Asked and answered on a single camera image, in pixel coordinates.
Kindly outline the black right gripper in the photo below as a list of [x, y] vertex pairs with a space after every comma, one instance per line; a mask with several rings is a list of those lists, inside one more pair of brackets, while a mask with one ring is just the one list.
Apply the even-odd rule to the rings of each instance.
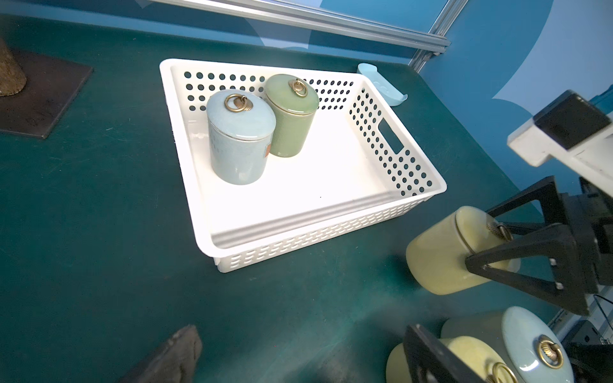
[[490, 208], [487, 213], [498, 217], [536, 201], [544, 222], [555, 224], [469, 256], [467, 270], [588, 315], [587, 296], [612, 285], [612, 197], [584, 177], [579, 185], [579, 195], [560, 197], [555, 177], [548, 176]]

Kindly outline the blue grey tea canister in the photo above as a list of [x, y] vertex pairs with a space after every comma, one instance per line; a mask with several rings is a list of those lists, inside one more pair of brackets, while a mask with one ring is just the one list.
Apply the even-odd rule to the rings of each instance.
[[211, 165], [230, 184], [256, 182], [264, 172], [276, 116], [260, 97], [236, 89], [211, 96], [207, 103]]
[[571, 362], [553, 331], [519, 306], [449, 319], [443, 338], [470, 336], [492, 347], [520, 382], [573, 382]]

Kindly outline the white perforated plastic basket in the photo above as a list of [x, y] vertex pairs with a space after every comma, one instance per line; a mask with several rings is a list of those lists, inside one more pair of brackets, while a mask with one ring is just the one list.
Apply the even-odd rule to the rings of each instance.
[[320, 101], [303, 150], [269, 156], [253, 184], [229, 184], [211, 166], [209, 98], [262, 96], [283, 69], [170, 58], [160, 72], [196, 243], [223, 273], [404, 215], [447, 189], [369, 78], [296, 68]]

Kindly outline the pink cherry blossom tree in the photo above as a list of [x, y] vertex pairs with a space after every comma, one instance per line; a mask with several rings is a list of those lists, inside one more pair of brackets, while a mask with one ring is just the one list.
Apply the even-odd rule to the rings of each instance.
[[2, 97], [14, 96], [26, 86], [27, 77], [3, 39], [0, 41], [0, 71]]

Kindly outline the yellow green tea canister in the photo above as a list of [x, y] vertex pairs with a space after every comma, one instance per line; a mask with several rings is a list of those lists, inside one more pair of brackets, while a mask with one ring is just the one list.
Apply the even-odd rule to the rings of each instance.
[[476, 207], [460, 207], [413, 239], [405, 256], [418, 283], [435, 295], [451, 295], [487, 283], [465, 260], [513, 240], [511, 231]]

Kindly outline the brown tree base plate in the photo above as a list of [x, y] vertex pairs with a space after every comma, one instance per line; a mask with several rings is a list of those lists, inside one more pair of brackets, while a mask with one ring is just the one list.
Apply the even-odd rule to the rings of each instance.
[[46, 139], [94, 69], [21, 49], [13, 55], [27, 82], [18, 94], [1, 98], [1, 131]]

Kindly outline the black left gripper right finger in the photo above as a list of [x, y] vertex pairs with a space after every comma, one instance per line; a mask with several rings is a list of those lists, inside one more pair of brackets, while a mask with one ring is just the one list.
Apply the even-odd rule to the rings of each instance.
[[412, 382], [485, 382], [420, 324], [408, 325], [403, 348]]

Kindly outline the right aluminium frame post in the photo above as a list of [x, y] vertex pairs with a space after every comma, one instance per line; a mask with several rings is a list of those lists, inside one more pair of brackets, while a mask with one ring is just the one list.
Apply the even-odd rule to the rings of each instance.
[[[436, 20], [431, 26], [429, 33], [444, 38], [468, 2], [468, 0], [447, 1], [439, 16], [437, 16]], [[439, 55], [440, 53], [434, 53], [434, 51], [419, 49], [412, 57], [409, 67], [416, 73], [420, 73], [425, 64], [431, 58]]]

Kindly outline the light blue plastic dustpan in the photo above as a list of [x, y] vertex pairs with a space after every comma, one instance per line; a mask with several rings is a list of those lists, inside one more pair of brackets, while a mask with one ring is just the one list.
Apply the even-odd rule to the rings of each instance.
[[382, 95], [386, 103], [391, 106], [399, 106], [407, 100], [408, 96], [396, 89], [386, 78], [378, 72], [376, 65], [360, 63], [357, 72], [368, 78]]

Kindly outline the rear aluminium frame rail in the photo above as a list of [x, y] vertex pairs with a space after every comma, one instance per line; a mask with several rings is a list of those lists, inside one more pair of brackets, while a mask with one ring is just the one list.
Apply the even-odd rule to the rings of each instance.
[[161, 3], [245, 19], [317, 30], [394, 46], [447, 51], [451, 41], [426, 32], [403, 29], [289, 1], [161, 0]]

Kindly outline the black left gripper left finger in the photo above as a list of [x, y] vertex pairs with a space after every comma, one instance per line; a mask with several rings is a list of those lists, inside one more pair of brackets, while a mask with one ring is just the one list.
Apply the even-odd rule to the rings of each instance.
[[193, 382], [203, 344], [195, 325], [181, 328], [117, 382]]

